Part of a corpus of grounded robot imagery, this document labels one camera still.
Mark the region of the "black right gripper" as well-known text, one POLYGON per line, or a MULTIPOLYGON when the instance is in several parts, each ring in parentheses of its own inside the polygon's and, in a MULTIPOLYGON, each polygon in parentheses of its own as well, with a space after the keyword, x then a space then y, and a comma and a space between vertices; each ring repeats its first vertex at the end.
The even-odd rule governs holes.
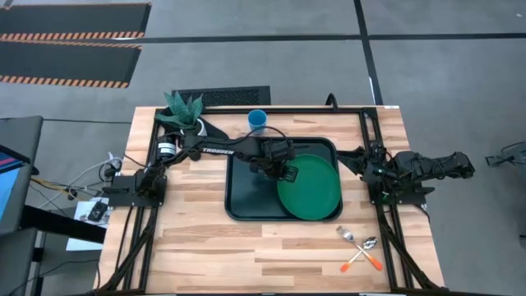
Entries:
POLYGON ((338 160, 365 183, 380 183, 386 173, 386 168, 378 159, 369 154, 362 156, 361 150, 338 150, 338 160))

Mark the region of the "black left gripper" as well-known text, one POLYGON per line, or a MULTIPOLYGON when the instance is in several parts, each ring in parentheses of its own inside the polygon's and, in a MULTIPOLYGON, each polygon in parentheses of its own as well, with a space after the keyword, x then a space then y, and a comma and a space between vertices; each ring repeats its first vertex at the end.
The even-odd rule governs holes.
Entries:
MULTIPOLYGON (((275 176, 274 167, 281 167, 287 161, 295 159, 295 149, 293 141, 290 139, 262 139, 260 143, 262 156, 258 162, 249 164, 252 173, 263 173, 268 178, 275 176)), ((294 182, 298 175, 298 168, 287 166, 284 170, 283 180, 294 182)))

